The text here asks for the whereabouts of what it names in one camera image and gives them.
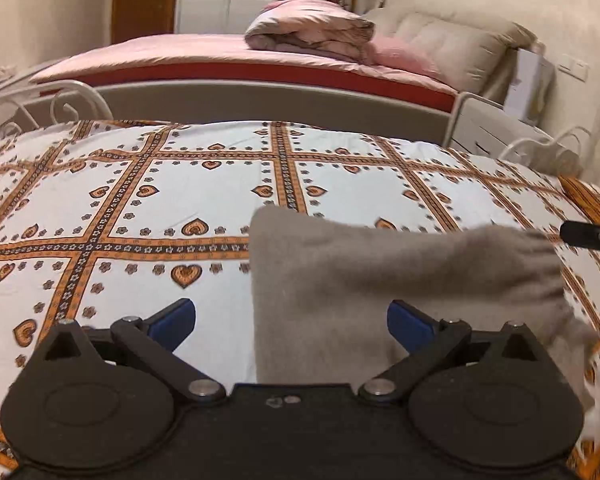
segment beige upholstered headboard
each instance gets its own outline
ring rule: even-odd
[[[425,50],[443,82],[503,103],[516,69],[516,51],[538,38],[517,23],[471,10],[443,8],[374,9],[365,17],[376,33]]]

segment mattress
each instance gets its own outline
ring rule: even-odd
[[[554,178],[307,124],[81,121],[0,141],[0,405],[59,320],[106,328],[179,298],[197,324],[176,355],[229,390],[257,381],[248,243],[267,204],[398,231],[540,230],[600,332],[600,253],[560,241],[586,218]],[[571,463],[600,478],[600,342],[583,380],[596,406]],[[0,430],[0,475],[15,467]]]
[[[30,79],[75,79],[91,86],[164,79],[295,83],[363,92],[450,112],[458,94],[430,77],[385,66],[250,50],[242,36],[165,34],[98,48],[62,60]]]

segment bed frame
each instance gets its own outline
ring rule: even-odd
[[[63,89],[61,100],[65,104],[64,112],[53,114],[52,123],[72,121],[77,117],[110,118],[102,103],[93,108],[93,96],[85,101],[86,89],[91,87],[83,83],[59,81],[28,87],[24,91],[53,92],[57,91],[56,87]],[[94,93],[110,109],[110,116],[117,120],[187,124],[293,121],[330,130],[442,144],[450,117],[446,112],[396,99],[286,83],[165,80],[102,86],[95,90]],[[32,119],[42,126],[50,124],[49,109],[57,108],[58,100],[58,95],[46,95],[25,102],[10,122],[19,124],[23,130],[31,129]]]

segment pink bedsheet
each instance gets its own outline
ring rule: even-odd
[[[125,68],[183,63],[271,64],[321,68],[419,86],[455,96],[456,90],[435,79],[385,66],[365,66],[326,57],[251,50],[242,36],[164,34],[125,41],[70,57],[38,72],[32,83],[75,79]]]

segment wall outlet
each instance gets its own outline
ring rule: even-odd
[[[574,57],[563,55],[558,63],[558,70],[585,82],[589,78],[589,65]]]

